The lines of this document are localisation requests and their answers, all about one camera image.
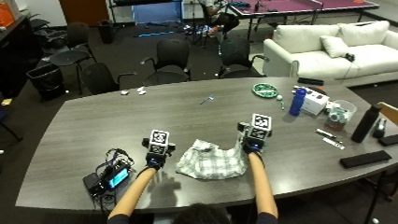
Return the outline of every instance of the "person's arm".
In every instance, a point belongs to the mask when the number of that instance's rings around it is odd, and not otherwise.
[[[146,188],[146,185],[155,172],[156,170],[154,168],[147,168],[140,172],[138,178],[134,180],[131,186],[127,188],[123,196],[120,197],[120,200],[115,204],[115,207],[112,208],[107,219],[110,219],[115,215],[126,215],[126,216],[131,215],[142,191]]]
[[[208,16],[212,17],[220,10],[220,7],[210,6],[206,9],[207,9]]]
[[[266,176],[264,167],[262,160],[255,154],[256,152],[248,153],[248,161],[251,165],[252,177],[254,177],[254,186],[255,186],[255,204],[256,204],[256,213],[268,213],[274,217],[278,216],[276,207],[274,203],[274,195]]]

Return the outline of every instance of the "green plate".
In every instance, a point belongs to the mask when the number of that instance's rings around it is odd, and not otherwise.
[[[252,93],[263,98],[274,98],[278,95],[275,86],[266,83],[255,84],[252,86]]]

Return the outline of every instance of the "white sofa cushion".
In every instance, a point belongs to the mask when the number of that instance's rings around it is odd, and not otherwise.
[[[320,42],[328,56],[332,58],[343,57],[348,53],[348,46],[339,37],[321,35]]]
[[[383,45],[364,45],[349,48],[357,66],[356,76],[369,76],[398,71],[398,50]]]
[[[278,25],[274,42],[290,53],[321,50],[319,36],[335,36],[337,25]]]
[[[296,74],[299,77],[340,79],[348,78],[356,73],[356,66],[349,64],[347,59],[331,58],[324,51],[296,53],[292,57],[298,60]]]
[[[337,26],[336,37],[340,37],[344,43],[352,47],[380,44],[385,38],[388,22],[376,21],[363,26],[351,24],[337,24]]]

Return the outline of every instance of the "blue water bottle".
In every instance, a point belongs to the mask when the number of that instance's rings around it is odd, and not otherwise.
[[[288,114],[291,114],[292,116],[299,115],[299,109],[303,104],[303,99],[305,97],[305,94],[307,94],[305,89],[302,88],[296,89],[294,94],[294,100],[291,101],[291,106],[288,110]]]

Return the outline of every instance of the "plaid cloth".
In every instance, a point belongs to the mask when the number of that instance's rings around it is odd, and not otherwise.
[[[247,155],[236,140],[228,150],[196,139],[176,163],[176,173],[195,179],[226,179],[242,175],[247,169]]]

